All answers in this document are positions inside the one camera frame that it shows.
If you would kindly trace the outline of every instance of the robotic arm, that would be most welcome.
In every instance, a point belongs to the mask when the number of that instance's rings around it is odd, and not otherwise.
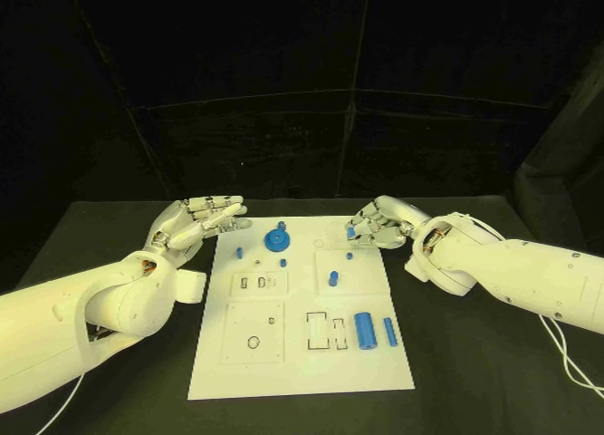
[[[483,221],[453,213],[431,217],[379,197],[347,225],[352,243],[401,247],[414,239],[405,269],[464,296],[481,283],[503,302],[604,334],[604,258],[524,240],[506,240]]]
[[[96,368],[202,301],[205,274],[178,270],[204,240],[251,227],[242,197],[176,201],[119,263],[0,296],[0,413]],[[90,336],[87,324],[97,325]]]

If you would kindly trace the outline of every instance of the circular hole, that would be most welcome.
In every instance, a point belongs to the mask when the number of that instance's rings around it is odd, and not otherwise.
[[[257,349],[260,347],[260,344],[261,344],[260,337],[257,335],[252,335],[247,339],[247,347],[250,347],[250,349]]]

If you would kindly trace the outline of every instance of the white board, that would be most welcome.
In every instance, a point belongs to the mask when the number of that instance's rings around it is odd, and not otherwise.
[[[281,220],[291,245],[275,253],[264,239]],[[219,236],[191,400],[414,389],[383,258],[376,248],[349,245],[347,220],[260,217],[251,229]],[[333,270],[337,286],[329,285]],[[373,316],[372,350],[359,348],[360,312]]]

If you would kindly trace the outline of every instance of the black table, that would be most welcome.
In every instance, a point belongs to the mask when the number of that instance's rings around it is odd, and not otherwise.
[[[506,237],[530,233],[503,197],[408,199],[432,216],[471,213]],[[366,199],[248,201],[250,216],[352,215]],[[22,286],[121,260],[145,244],[168,203],[74,203]],[[216,240],[186,265],[211,272]],[[176,304],[168,325],[91,371],[47,433],[604,433],[604,402],[576,386],[537,315],[483,289],[465,297],[405,271],[409,247],[383,251],[414,391],[188,401],[205,305]],[[565,326],[571,353],[604,385],[604,337]],[[0,433],[34,434],[71,382],[0,415]]]

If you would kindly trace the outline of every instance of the blue screw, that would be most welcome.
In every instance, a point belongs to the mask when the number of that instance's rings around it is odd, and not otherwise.
[[[332,287],[337,286],[337,281],[339,281],[339,272],[336,270],[332,271],[332,280],[329,282],[329,284],[332,285]]]

